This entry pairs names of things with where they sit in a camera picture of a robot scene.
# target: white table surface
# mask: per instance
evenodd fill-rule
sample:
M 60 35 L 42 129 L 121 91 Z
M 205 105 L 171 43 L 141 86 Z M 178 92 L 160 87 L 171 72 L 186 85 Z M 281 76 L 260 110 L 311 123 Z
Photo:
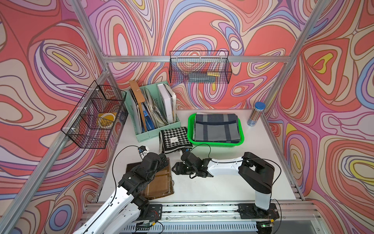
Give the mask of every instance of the white table surface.
M 242 123 L 242 129 L 245 137 L 243 144 L 233 148 L 212 147 L 212 152 L 210 154 L 211 158 L 237 158 L 242 157 L 244 152 L 252 152 L 260 158 L 271 159 L 281 166 L 261 119 L 258 120 L 254 127 L 249 127 L 246 124 L 251 110 L 178 110 L 177 115 L 181 121 L 181 126 L 187 127 L 188 117 L 196 112 L 235 113 Z M 126 120 L 115 155 L 117 155 L 119 151 L 128 145 L 144 145 L 147 146 L 151 152 L 158 153 L 160 151 L 158 137 L 144 142 L 137 141 L 130 117 L 128 117 Z M 209 147 L 198 146 L 192 152 L 201 159 L 207 158 Z M 173 167 L 176 162 L 181 162 L 180 152 L 166 154 L 166 156 L 170 158 L 171 167 Z M 122 151 L 121 154 L 118 155 L 114 164 L 114 176 L 116 178 L 116 182 L 118 183 L 118 181 L 122 178 L 128 163 L 140 162 L 140 160 L 141 158 L 137 148 L 128 147 Z M 114 191 L 115 185 L 112 176 L 112 164 L 113 161 L 105 179 L 99 201 L 106 201 L 110 194 Z M 279 168 L 277 165 L 274 165 L 274 168 L 275 180 L 279 174 Z M 295 195 L 283 171 L 284 170 L 282 168 L 282 174 L 273 185 L 272 198 L 276 198 L 277 200 L 295 200 Z M 255 199 L 254 189 L 239 175 L 220 175 L 207 178 L 195 177 L 194 179 L 190 179 L 188 175 L 175 175 L 174 172 L 172 172 L 172 179 L 174 181 L 174 194 L 163 198 L 154 199 L 152 201 L 243 201 Z

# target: black and white cloth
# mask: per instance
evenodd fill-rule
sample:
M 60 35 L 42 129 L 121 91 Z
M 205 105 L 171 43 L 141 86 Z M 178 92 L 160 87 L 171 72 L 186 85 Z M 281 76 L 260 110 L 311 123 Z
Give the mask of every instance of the black and white cloth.
M 187 128 L 172 128 L 160 131 L 160 152 L 163 154 L 175 152 L 183 148 L 192 148 L 187 138 Z

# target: black wire basket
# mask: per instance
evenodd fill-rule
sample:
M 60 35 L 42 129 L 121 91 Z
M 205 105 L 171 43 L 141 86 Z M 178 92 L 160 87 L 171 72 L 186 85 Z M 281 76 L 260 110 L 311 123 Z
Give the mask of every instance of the black wire basket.
M 64 133 L 80 148 L 105 149 L 125 99 L 125 91 L 98 85 Z
M 229 83 L 228 51 L 170 51 L 170 83 Z

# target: plaid cloth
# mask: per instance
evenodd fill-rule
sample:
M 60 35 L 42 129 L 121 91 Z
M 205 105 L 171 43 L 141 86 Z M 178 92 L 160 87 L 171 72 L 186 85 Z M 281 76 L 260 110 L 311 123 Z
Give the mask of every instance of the plaid cloth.
M 160 131 L 160 152 L 163 154 L 175 152 L 183 148 L 192 148 L 187 138 L 187 128 L 172 128 Z
M 238 118 L 236 114 L 196 115 L 194 135 L 196 142 L 239 143 Z

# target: swirl pattern backdrop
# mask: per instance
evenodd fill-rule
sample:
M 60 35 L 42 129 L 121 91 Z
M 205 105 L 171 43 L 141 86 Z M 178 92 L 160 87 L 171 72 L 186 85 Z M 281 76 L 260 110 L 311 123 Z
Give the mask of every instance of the swirl pattern backdrop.
M 332 233 L 374 233 L 373 32 L 373 1 L 331 1 L 266 113 Z
M 0 216 L 102 71 L 68 2 L 0 2 Z M 120 127 L 105 150 L 68 142 L 12 233 L 72 233 Z
M 314 1 L 109 0 L 85 8 L 105 55 L 169 55 L 220 50 L 230 55 L 289 55 Z M 167 80 L 165 63 L 110 63 L 121 88 Z M 179 109 L 252 108 L 263 101 L 280 63 L 232 63 L 227 84 L 174 84 Z

